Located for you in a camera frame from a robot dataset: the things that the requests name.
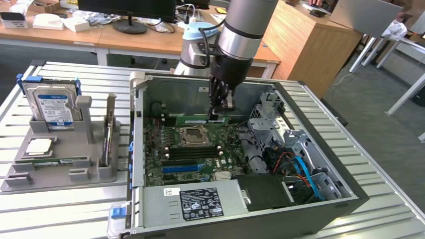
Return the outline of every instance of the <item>monitor stand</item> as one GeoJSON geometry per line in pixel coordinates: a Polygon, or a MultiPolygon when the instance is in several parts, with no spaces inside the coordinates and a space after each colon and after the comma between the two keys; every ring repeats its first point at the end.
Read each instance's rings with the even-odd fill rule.
{"type": "Polygon", "coordinates": [[[130,16],[127,16],[127,21],[119,20],[112,25],[114,29],[126,34],[142,34],[146,31],[146,27],[142,25],[142,23],[131,21],[130,16]]]}

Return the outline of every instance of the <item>computer monitor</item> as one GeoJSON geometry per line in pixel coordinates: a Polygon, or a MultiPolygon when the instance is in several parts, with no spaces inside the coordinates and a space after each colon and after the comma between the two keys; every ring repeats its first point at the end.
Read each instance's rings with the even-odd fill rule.
{"type": "Polygon", "coordinates": [[[175,0],[78,0],[78,9],[127,16],[127,21],[113,23],[114,29],[127,34],[141,34],[146,27],[131,22],[131,16],[173,21],[175,0]]]}
{"type": "Polygon", "coordinates": [[[177,5],[193,4],[197,9],[209,9],[210,0],[177,0],[177,5]]]}

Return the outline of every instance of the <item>motherboard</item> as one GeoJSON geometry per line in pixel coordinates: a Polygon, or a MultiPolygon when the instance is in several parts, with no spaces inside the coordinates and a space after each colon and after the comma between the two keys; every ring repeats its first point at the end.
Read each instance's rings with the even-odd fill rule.
{"type": "Polygon", "coordinates": [[[229,118],[145,121],[146,186],[227,180],[249,172],[237,123],[229,118]]]}

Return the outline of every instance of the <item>laptop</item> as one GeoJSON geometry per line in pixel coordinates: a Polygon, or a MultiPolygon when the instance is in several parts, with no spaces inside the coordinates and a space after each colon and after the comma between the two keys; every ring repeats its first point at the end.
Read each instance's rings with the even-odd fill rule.
{"type": "Polygon", "coordinates": [[[381,0],[339,0],[329,19],[378,38],[402,9],[381,0]]]}

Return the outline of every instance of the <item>white table leg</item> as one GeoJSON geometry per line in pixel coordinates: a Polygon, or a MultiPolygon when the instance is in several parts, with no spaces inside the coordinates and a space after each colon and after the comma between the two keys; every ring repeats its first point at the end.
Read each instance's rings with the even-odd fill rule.
{"type": "Polygon", "coordinates": [[[366,55],[366,53],[367,53],[370,47],[373,46],[373,43],[375,42],[375,40],[377,40],[377,39],[375,39],[374,37],[370,38],[370,40],[369,40],[369,42],[367,42],[367,44],[366,44],[366,46],[365,46],[362,52],[359,53],[359,56],[357,57],[357,60],[355,60],[355,62],[354,62],[354,64],[353,64],[353,66],[351,66],[351,68],[350,68],[350,70],[349,70],[350,73],[354,73],[354,72],[355,72],[357,67],[358,67],[358,65],[359,65],[359,62],[361,62],[361,60],[363,59],[363,57],[365,57],[365,55],[366,55]]]}
{"type": "Polygon", "coordinates": [[[407,101],[409,98],[421,90],[425,86],[425,74],[421,76],[418,81],[413,84],[407,92],[401,96],[399,100],[395,102],[390,110],[386,112],[389,115],[393,115],[395,110],[401,107],[401,105],[407,101]]]}
{"type": "Polygon", "coordinates": [[[425,133],[422,133],[422,135],[418,137],[418,139],[419,139],[419,141],[421,141],[422,143],[425,143],[425,133]]]}
{"type": "Polygon", "coordinates": [[[266,68],[263,69],[263,72],[262,72],[262,76],[261,76],[261,77],[262,77],[262,78],[266,78],[266,79],[271,79],[271,76],[273,76],[275,67],[277,67],[277,64],[275,64],[275,63],[267,63],[267,64],[266,64],[266,68]]]}
{"type": "Polygon", "coordinates": [[[96,54],[97,54],[97,65],[108,66],[109,49],[108,48],[96,48],[96,54]]]}
{"type": "Polygon", "coordinates": [[[390,56],[390,54],[391,54],[393,51],[395,50],[398,44],[399,44],[399,41],[397,41],[397,42],[393,44],[391,48],[389,49],[387,53],[385,54],[382,60],[381,60],[379,63],[378,63],[377,68],[381,68],[381,66],[382,66],[382,64],[383,64],[383,62],[385,62],[385,60],[386,60],[386,58],[390,56]]]}
{"type": "Polygon", "coordinates": [[[385,42],[385,39],[381,38],[378,44],[375,45],[375,47],[371,49],[371,52],[369,53],[367,58],[363,60],[363,62],[361,63],[363,66],[366,66],[370,63],[371,58],[374,57],[374,54],[377,53],[377,51],[381,49],[382,44],[385,42]]]}

